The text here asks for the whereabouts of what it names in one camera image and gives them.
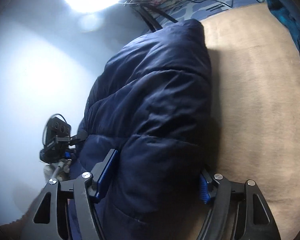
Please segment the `left white gloved hand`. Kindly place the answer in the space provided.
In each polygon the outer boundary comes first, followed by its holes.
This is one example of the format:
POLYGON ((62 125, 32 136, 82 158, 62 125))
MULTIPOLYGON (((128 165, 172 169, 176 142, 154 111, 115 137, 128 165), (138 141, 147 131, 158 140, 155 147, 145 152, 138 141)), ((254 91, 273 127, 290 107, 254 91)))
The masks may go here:
POLYGON ((70 159, 62 159, 57 163, 47 164, 44 167, 44 177, 47 183, 51 178, 56 178, 59 181, 69 180, 70 159))

